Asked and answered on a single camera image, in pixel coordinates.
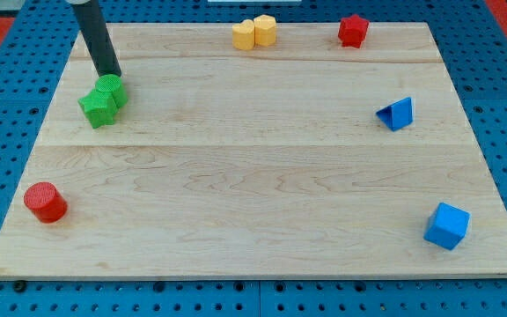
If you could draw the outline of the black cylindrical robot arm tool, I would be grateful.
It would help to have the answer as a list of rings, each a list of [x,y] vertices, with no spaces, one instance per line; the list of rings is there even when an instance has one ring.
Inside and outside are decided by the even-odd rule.
[[[100,77],[121,76],[121,66],[98,0],[67,0],[76,17],[90,57]]]

